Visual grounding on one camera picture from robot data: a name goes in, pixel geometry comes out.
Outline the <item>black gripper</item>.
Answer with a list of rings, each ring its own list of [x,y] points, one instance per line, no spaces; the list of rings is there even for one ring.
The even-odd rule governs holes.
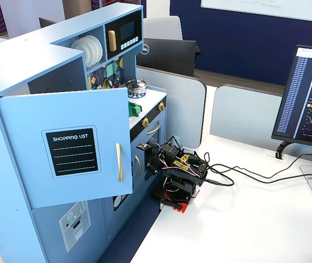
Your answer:
[[[161,150],[158,148],[150,148],[146,151],[146,173],[145,181],[147,181],[151,176],[157,175],[163,168],[170,167],[167,164],[169,157],[169,147],[163,147]]]

